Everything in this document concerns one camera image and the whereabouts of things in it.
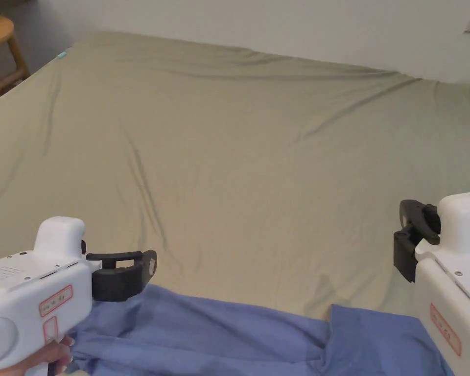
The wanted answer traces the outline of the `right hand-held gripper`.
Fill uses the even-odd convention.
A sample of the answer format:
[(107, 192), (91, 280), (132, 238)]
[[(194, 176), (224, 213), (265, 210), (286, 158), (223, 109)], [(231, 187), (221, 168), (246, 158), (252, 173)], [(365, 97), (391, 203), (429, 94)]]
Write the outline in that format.
[(393, 265), (415, 283), (418, 318), (454, 375), (470, 376), (470, 192), (438, 207), (402, 200), (399, 220)]

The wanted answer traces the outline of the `person's left hand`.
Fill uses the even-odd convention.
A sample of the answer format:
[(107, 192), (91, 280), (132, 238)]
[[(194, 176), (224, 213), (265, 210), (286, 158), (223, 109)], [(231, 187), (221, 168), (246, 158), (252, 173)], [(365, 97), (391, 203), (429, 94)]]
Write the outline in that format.
[(75, 340), (70, 336), (65, 336), (60, 342), (51, 341), (38, 353), (40, 364), (47, 363), (53, 367), (53, 375), (62, 374), (67, 366), (73, 361), (71, 347)]

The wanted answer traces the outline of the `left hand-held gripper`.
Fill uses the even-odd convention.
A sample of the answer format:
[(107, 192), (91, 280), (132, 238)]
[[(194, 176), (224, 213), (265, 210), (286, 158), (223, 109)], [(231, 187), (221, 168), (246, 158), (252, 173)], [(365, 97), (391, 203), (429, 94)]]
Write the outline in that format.
[[(40, 225), (32, 250), (0, 258), (0, 370), (60, 341), (88, 317), (93, 299), (125, 302), (152, 279), (155, 251), (85, 257), (84, 233), (82, 220), (52, 217)], [(124, 261), (143, 269), (116, 269)]]

